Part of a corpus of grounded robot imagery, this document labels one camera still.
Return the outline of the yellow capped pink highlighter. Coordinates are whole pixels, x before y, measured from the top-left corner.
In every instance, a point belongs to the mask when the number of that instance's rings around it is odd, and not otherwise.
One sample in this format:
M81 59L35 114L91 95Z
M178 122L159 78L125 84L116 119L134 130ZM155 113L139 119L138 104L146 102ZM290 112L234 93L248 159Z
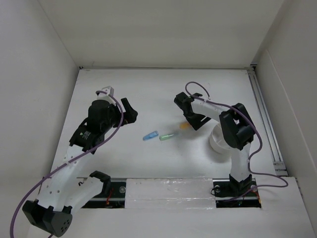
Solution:
M179 128L180 129L187 129L187 128L189 128L191 125L189 124L189 123L187 123L187 122L184 122L184 123L181 123L180 125L179 125Z

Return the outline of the green capped highlighter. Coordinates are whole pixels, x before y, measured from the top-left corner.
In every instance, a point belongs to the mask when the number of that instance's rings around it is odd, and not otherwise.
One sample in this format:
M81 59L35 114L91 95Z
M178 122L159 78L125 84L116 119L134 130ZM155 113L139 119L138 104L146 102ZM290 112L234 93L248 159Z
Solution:
M170 132L159 136L160 141L166 141L179 135L178 131Z

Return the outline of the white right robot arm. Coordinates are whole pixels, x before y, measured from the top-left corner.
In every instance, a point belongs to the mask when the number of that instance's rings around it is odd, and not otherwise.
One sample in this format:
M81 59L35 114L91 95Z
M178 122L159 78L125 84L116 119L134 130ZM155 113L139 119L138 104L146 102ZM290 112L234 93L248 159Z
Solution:
M228 181L220 185L220 192L215 195L235 197L246 193L252 186L250 148L256 129L245 106L241 103L233 106L216 103L204 99L202 94L189 96L184 92L175 96L174 103L194 130L212 119L220 125L220 140L225 142L231 153L231 171Z

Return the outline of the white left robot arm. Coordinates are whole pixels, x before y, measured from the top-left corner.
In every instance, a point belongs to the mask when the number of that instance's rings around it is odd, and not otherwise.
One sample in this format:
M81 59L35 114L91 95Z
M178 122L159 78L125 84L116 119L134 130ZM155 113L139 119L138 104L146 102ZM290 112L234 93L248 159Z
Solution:
M109 175L93 171L86 182L75 192L79 172L96 150L110 140L106 133L114 128L134 123L138 112L134 110L127 98L120 102L110 100L94 100L88 116L80 123L73 133L66 154L54 171L47 177L49 181L41 189L35 200L26 200L22 206L31 225L57 238L69 229L73 215L94 196L106 196L110 192L111 178Z

